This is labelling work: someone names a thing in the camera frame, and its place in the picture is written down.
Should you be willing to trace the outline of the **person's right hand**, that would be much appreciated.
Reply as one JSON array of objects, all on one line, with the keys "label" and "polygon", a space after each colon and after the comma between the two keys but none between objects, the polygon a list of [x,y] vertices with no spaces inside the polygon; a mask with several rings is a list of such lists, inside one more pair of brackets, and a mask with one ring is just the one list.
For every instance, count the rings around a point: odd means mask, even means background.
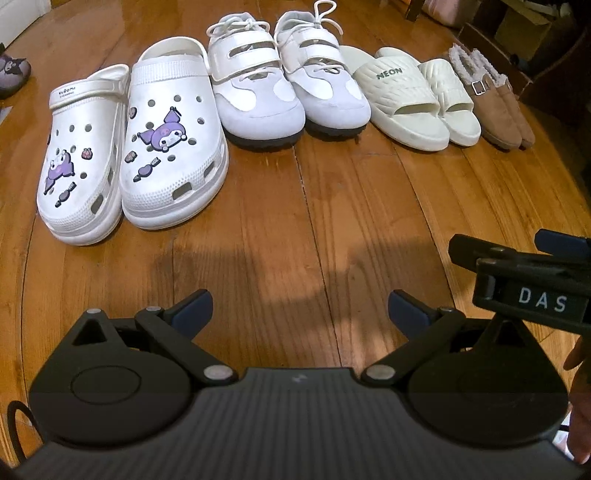
[{"label": "person's right hand", "polygon": [[574,460],[584,464],[591,452],[590,339],[580,337],[564,362],[565,370],[577,369],[569,398],[572,404],[567,445]]}]

